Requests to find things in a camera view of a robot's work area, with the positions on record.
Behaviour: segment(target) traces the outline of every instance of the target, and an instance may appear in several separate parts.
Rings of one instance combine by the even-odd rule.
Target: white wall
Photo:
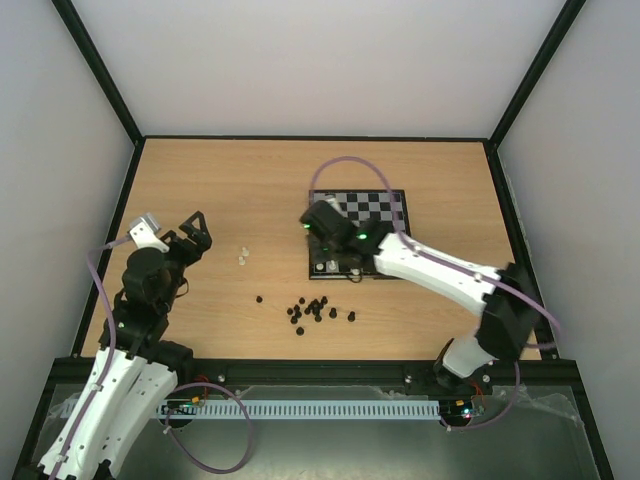
[[[0,478],[68,355],[132,146],[51,2],[0,15]]]
[[[145,134],[482,136],[564,0],[76,0]]]
[[[502,159],[616,478],[640,456],[640,2],[591,0]]]

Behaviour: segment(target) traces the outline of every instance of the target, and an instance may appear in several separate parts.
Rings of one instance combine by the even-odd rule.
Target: purple cable
[[[100,253],[104,250],[110,250],[112,248],[115,248],[118,245],[122,245],[123,243],[128,242],[129,240],[130,238],[127,235],[126,237],[120,238],[118,240],[114,240],[113,242],[109,242],[106,245],[103,245],[102,247],[89,250],[89,252],[87,252],[87,266],[89,267],[91,278],[93,278],[93,282],[96,284],[96,288],[98,289],[98,295],[100,296],[100,300],[102,301],[102,306],[104,307],[105,312],[107,312],[107,324],[109,325],[109,351],[107,352],[107,360],[104,364],[104,368],[102,369],[102,372],[100,373],[100,375],[98,376],[98,379],[95,382],[97,385],[100,385],[100,386],[102,386],[102,382],[104,381],[106,376],[109,374],[109,369],[111,368],[111,362],[113,361],[113,355],[116,348],[116,322],[113,318],[111,305],[109,304],[109,297],[107,297],[107,292],[105,291],[104,285],[102,284],[102,280],[100,279],[100,274],[98,273],[98,270],[96,269],[96,266],[93,263],[93,255],[96,253]],[[64,440],[64,443],[62,444],[62,448],[60,449],[60,455],[64,456],[69,450],[69,447],[71,446],[71,442],[73,441],[73,437],[78,431],[78,428],[80,427],[80,422],[82,422],[82,419],[87,413],[87,410],[89,410],[89,406],[91,405],[91,402],[93,402],[93,399],[95,398],[97,393],[98,393],[97,390],[91,390],[89,392],[89,395],[87,395],[87,399],[84,401],[84,403],[80,407],[78,415],[73,421],[73,424],[71,424],[71,428],[69,428],[69,433],[67,434],[67,438]],[[57,462],[54,465],[53,470],[51,471],[51,475],[49,475],[49,480],[55,480],[57,478],[60,468],[62,468],[62,462]]]
[[[493,417],[491,420],[487,420],[486,422],[478,423],[476,425],[467,425],[465,427],[452,427],[445,421],[444,418],[440,418],[440,423],[445,427],[447,427],[447,430],[451,429],[453,431],[461,432],[466,430],[477,430],[478,428],[488,427],[489,425],[493,425],[502,417],[504,417],[507,413],[509,413],[509,410],[511,410],[511,408],[515,405],[516,400],[518,399],[518,390],[520,387],[520,366],[518,365],[518,362],[513,362],[513,366],[516,372],[516,380],[513,387],[513,394],[511,395],[511,398],[509,399],[509,403],[507,403],[507,406],[504,407],[504,409],[498,415]]]
[[[424,257],[427,260],[430,260],[430,261],[432,261],[434,263],[437,263],[438,265],[442,265],[444,267],[451,268],[451,269],[455,270],[456,272],[463,273],[464,275],[468,275],[470,277],[475,277],[476,275],[478,275],[478,272],[474,272],[473,270],[470,270],[470,269],[468,269],[466,267],[463,267],[462,265],[457,265],[457,264],[452,263],[452,262],[450,262],[448,260],[445,260],[444,258],[437,257],[435,255],[432,255],[432,254],[430,254],[428,252],[424,252],[422,250],[418,250],[418,251],[415,250],[415,246],[411,244],[411,242],[409,241],[408,237],[400,229],[400,221],[398,219],[398,213],[397,213],[397,209],[396,209],[397,201],[395,199],[395,196],[393,195],[393,190],[391,190],[391,185],[389,184],[389,181],[387,180],[387,177],[384,176],[384,174],[382,173],[382,171],[378,167],[376,167],[370,161],[365,160],[364,158],[354,157],[354,156],[337,157],[337,158],[333,158],[331,160],[328,160],[325,163],[323,163],[322,165],[320,165],[320,167],[318,167],[318,169],[313,174],[313,177],[311,178],[311,186],[309,187],[309,203],[310,204],[313,203],[313,192],[315,191],[316,183],[318,182],[318,178],[320,177],[320,174],[322,173],[322,171],[325,168],[327,168],[327,167],[329,167],[331,165],[334,165],[336,163],[341,163],[341,162],[359,163],[361,165],[369,167],[378,176],[378,178],[380,179],[380,181],[384,185],[385,190],[389,194],[389,198],[391,200],[393,229],[394,229],[395,233],[398,235],[398,237],[400,238],[400,241],[411,252],[416,253],[416,254],[420,255],[421,257]],[[533,308],[534,310],[539,312],[541,315],[543,315],[545,318],[547,318],[549,320],[549,322],[551,322],[556,327],[556,329],[558,330],[558,333],[562,331],[562,327],[560,326],[560,322],[558,322],[558,320],[556,320],[556,318],[548,310],[546,310],[544,307],[542,307],[540,304],[538,304],[533,299],[529,298],[524,293],[520,292],[519,290],[516,290],[515,288],[507,285],[506,283],[503,283],[503,282],[501,282],[499,280],[495,280],[495,279],[493,279],[491,277],[487,277],[485,275],[480,274],[479,278],[480,278],[481,281],[485,281],[487,283],[490,283],[494,287],[498,287],[501,290],[504,290],[505,292],[508,292],[511,295],[515,296],[516,298],[522,300],[524,303],[526,303],[531,308]],[[555,343],[541,343],[541,344],[536,344],[536,345],[526,344],[526,347],[528,347],[528,348],[536,348],[538,350],[550,350],[550,349],[555,348],[555,346],[556,346]]]
[[[232,398],[238,404],[238,406],[240,407],[240,410],[242,410],[242,414],[244,415],[244,418],[247,419],[247,427],[249,429],[249,435],[248,435],[248,440],[247,440],[247,449],[245,450],[244,455],[242,456],[242,458],[240,459],[240,461],[236,465],[234,465],[233,467],[228,468],[228,469],[219,469],[219,468],[214,468],[214,467],[210,467],[208,465],[205,465],[200,460],[198,460],[193,455],[191,455],[189,453],[189,451],[186,449],[186,447],[173,434],[173,429],[169,426],[169,418],[171,418],[171,413],[173,412],[173,410],[170,410],[167,413],[167,417],[165,418],[164,424],[167,427],[167,430],[165,431],[165,433],[167,433],[171,437],[171,440],[173,440],[173,443],[175,443],[176,446],[180,450],[182,450],[182,453],[184,453],[187,456],[187,458],[191,461],[191,463],[193,463],[196,467],[204,470],[205,472],[215,473],[217,475],[224,475],[226,473],[237,472],[242,467],[244,467],[247,464],[247,462],[249,462],[249,458],[251,457],[251,453],[253,452],[253,443],[254,443],[254,440],[255,440],[254,439],[253,422],[251,422],[251,418],[249,417],[249,412],[247,411],[247,407],[245,407],[245,405],[242,403],[242,401],[238,397],[236,397],[233,393],[231,393],[229,390],[227,390],[224,387],[221,387],[220,385],[216,385],[214,383],[208,383],[208,382],[188,383],[186,385],[181,385],[181,386],[177,387],[171,393],[181,392],[182,390],[186,390],[188,388],[194,388],[194,387],[206,387],[206,388],[212,388],[214,390],[218,390],[219,392],[222,392],[225,395],[228,395],[230,398]]]

